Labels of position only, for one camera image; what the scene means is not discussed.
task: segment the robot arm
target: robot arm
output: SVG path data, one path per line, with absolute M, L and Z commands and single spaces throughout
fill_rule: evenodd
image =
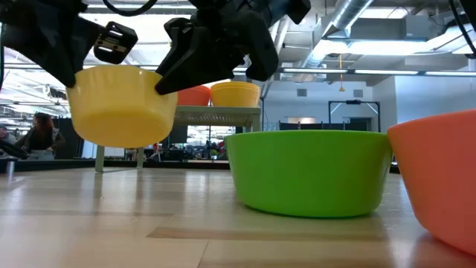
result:
M 168 94 L 233 78 L 233 69 L 249 55 L 246 75 L 267 80 L 278 56 L 268 28 L 286 14 L 299 23 L 309 0 L 190 0 L 197 7 L 190 19 L 166 23 L 172 48 L 156 72 L 156 91 Z M 68 87 L 94 46 L 94 55 L 121 63 L 138 41 L 134 30 L 110 22 L 106 27 L 79 17 L 81 0 L 1 0 L 1 44 L 25 55 Z

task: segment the shelf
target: shelf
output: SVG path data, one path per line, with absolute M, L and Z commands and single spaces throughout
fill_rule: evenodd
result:
M 177 106 L 175 124 L 251 127 L 260 108 Z

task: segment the orange bowl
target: orange bowl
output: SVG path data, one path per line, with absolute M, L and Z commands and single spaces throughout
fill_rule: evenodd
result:
M 418 221 L 476 255 L 476 109 L 391 127 L 387 134 Z
M 210 89 L 206 86 L 194 86 L 178 92 L 177 105 L 208 106 Z

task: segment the table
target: table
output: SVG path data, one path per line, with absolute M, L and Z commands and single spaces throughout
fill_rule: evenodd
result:
M 261 131 L 260 108 L 177 106 L 174 124 L 192 126 L 237 126 L 246 127 L 246 132 Z M 137 169 L 144 165 L 144 149 L 139 148 Z M 104 146 L 97 146 L 95 168 L 103 172 Z

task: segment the black cable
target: black cable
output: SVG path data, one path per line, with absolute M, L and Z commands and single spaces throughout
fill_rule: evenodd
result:
M 0 26 L 0 91 L 3 87 L 3 80 L 5 77 L 5 48 L 1 41 L 1 32 L 3 31 L 3 25 Z
M 398 6 L 398 7 L 395 7 L 395 9 L 392 10 L 392 12 L 390 12 L 390 14 L 388 14 L 387 19 L 390 18 L 390 16 L 391 16 L 395 11 L 397 11 L 397 10 L 400 9 L 400 8 L 403 8 L 404 10 L 407 11 L 408 15 L 411 15 L 411 12 L 410 12 L 406 7 Z
M 137 4 L 137 1 L 110 0 L 112 4 Z M 179 2 L 190 3 L 188 0 L 158 1 L 159 4 L 177 4 Z
M 438 26 L 441 26 L 441 27 L 445 27 L 445 26 L 446 26 L 446 25 L 441 25 L 440 23 L 438 23 L 437 20 L 434 19 L 434 17 L 432 17 L 432 16 L 429 16 L 428 18 L 430 18 L 430 19 L 433 21 L 433 23 L 436 24 L 436 25 L 438 25 Z
M 141 15 L 143 13 L 146 13 L 147 11 L 149 11 L 149 9 L 151 9 L 155 3 L 157 3 L 157 0 L 149 0 L 147 3 L 145 3 L 142 7 L 139 7 L 138 9 L 136 10 L 132 10 L 132 11 L 127 11 L 127 10 L 120 10 L 120 9 L 117 9 L 114 5 L 112 5 L 111 3 L 109 3 L 108 0 L 103 0 L 103 3 L 107 6 L 107 8 L 109 8 L 112 12 L 116 13 L 116 14 L 119 14 L 121 16 L 138 16 L 138 15 Z
M 456 6 L 454 5 L 454 0 L 449 0 L 449 6 L 451 8 L 451 11 L 453 12 L 454 20 L 458 24 L 458 27 L 460 28 L 461 33 L 464 36 L 464 39 L 466 40 L 469 47 L 471 48 L 471 51 L 473 52 L 473 55 L 476 56 L 475 45 L 473 45 L 473 41 L 471 40 L 471 38 L 469 38 L 468 32 L 466 32 L 466 29 L 464 28 L 464 24 L 461 22 L 460 15 L 458 14 Z

